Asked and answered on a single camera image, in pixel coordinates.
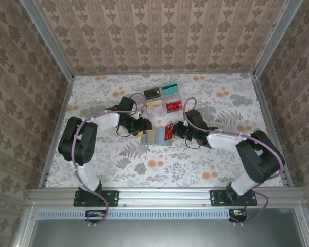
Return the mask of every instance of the leaf pattern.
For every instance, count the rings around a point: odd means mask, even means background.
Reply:
[[[265,130],[249,74],[160,74],[76,76],[61,133],[72,116],[89,117],[118,104],[122,96],[170,82],[178,83],[183,102],[196,97],[196,109],[208,126],[237,133],[240,132],[238,126],[251,128],[245,130],[246,133],[257,128]],[[135,97],[135,100],[140,106],[141,98]],[[234,101],[241,102],[240,106],[234,105]],[[192,106],[190,101],[186,108]],[[150,118],[156,128],[182,120],[182,111]],[[119,133],[124,136],[127,131],[120,128]],[[5,145],[3,142],[7,140],[0,138],[0,142]],[[179,138],[174,138],[171,146],[141,145],[140,137],[119,137],[115,128],[97,133],[91,162],[104,187],[225,187],[243,170],[238,154],[204,147],[190,149]],[[271,180],[265,185],[280,186],[281,182]],[[58,152],[47,186],[78,186],[73,168]]]

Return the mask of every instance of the white floral surface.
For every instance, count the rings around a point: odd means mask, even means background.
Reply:
[[[178,82],[182,102],[196,97],[196,109],[208,126],[252,133],[265,124],[249,74],[169,74],[77,76],[64,118],[86,118],[120,102],[122,96]],[[182,111],[156,116],[152,124],[163,127],[183,121]],[[219,149],[190,149],[175,138],[172,146],[144,146],[140,137],[122,138],[116,129],[97,133],[91,160],[104,187],[225,187],[243,172],[236,153]],[[56,149],[47,187],[78,187],[71,164]],[[282,186],[280,179],[264,186]]]

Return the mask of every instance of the purple cable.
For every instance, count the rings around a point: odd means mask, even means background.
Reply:
[[[195,129],[197,130],[201,130],[201,131],[205,131],[205,132],[213,132],[213,133],[217,133],[217,134],[225,134],[225,135],[231,135],[231,136],[240,136],[240,137],[243,137],[243,138],[247,138],[247,139],[250,139],[252,141],[254,141],[255,143],[257,144],[260,144],[261,146],[265,147],[267,150],[269,150],[269,152],[271,152],[277,159],[277,161],[279,162],[279,172],[276,174],[276,175],[273,175],[271,177],[269,177],[267,180],[271,180],[271,179],[274,179],[274,178],[277,178],[279,176],[281,176],[282,172],[283,172],[283,169],[284,169],[284,165],[283,165],[283,162],[281,161],[281,159],[279,158],[278,154],[271,148],[269,147],[268,145],[266,145],[265,143],[261,142],[260,140],[258,139],[255,139],[251,136],[248,136],[248,135],[244,135],[244,134],[237,134],[237,133],[233,133],[233,132],[228,132],[228,131],[218,131],[218,130],[206,130],[206,129],[202,129],[200,127],[197,127],[195,126],[192,122],[190,122],[190,120],[188,119],[188,117],[186,116],[186,112],[185,112],[185,108],[186,108],[186,104],[189,102],[189,100],[193,99],[195,101],[195,104],[192,108],[192,110],[196,107],[197,105],[197,100],[196,98],[194,97],[191,97],[189,99],[186,100],[186,102],[184,103],[184,106],[183,106],[183,116],[184,116],[184,119],[187,121],[187,123],[194,127]],[[259,196],[262,196],[262,197],[265,197],[266,198],[266,203],[264,204],[263,208],[260,210],[260,212],[255,216],[253,217],[252,219],[248,220],[248,221],[245,221],[243,222],[244,224],[245,223],[249,223],[249,222],[252,222],[253,220],[255,220],[264,210],[265,208],[267,207],[268,203],[269,203],[269,198],[265,195],[265,194],[262,194],[260,192],[257,192],[255,191],[254,189],[259,187],[260,184],[254,186],[254,188],[252,189],[252,191],[255,193],[255,194],[258,194]]]
[[[75,148],[76,148],[77,138],[78,138],[78,135],[79,135],[79,133],[80,133],[80,130],[81,130],[82,126],[83,126],[86,122],[88,122],[88,121],[90,121],[90,120],[93,120],[94,118],[98,118],[98,117],[104,116],[104,115],[106,115],[106,114],[108,114],[108,113],[114,113],[114,112],[115,112],[115,113],[133,113],[133,112],[137,112],[137,111],[143,109],[143,108],[146,106],[146,98],[145,98],[145,96],[144,96],[143,94],[141,94],[141,93],[135,93],[135,94],[132,94],[129,98],[133,97],[134,95],[141,95],[141,96],[143,97],[143,105],[142,105],[141,108],[136,109],[136,110],[131,110],[131,111],[104,111],[104,112],[101,112],[101,113],[99,113],[99,114],[95,114],[95,115],[93,115],[93,116],[91,116],[91,117],[89,117],[89,118],[87,118],[87,119],[83,119],[83,121],[81,122],[81,124],[80,124],[79,127],[77,128],[77,131],[76,131],[76,133],[75,133],[75,135],[74,135],[74,138],[73,138],[73,141],[72,141],[71,160],[72,160],[72,163],[73,163],[74,168],[75,168],[75,172],[76,172],[76,177],[77,177],[77,179],[79,180],[79,182],[81,183],[81,185],[82,185],[89,193],[91,193],[91,194],[93,194],[93,195],[96,195],[96,196],[100,197],[101,200],[104,201],[105,206],[106,206],[106,211],[105,211],[105,213],[104,213],[104,215],[103,215],[103,218],[102,218],[97,224],[102,223],[102,222],[104,221],[105,217],[108,215],[109,205],[108,205],[108,202],[104,199],[103,196],[101,196],[100,194],[98,194],[98,193],[96,193],[96,192],[93,192],[93,191],[90,190],[87,186],[85,186],[84,183],[83,183],[83,181],[82,181],[82,179],[81,179],[81,177],[80,177],[79,174],[78,174],[77,168],[78,168],[79,165],[76,163],[76,160],[75,160],[75,153],[74,153],[74,150],[75,150]]]

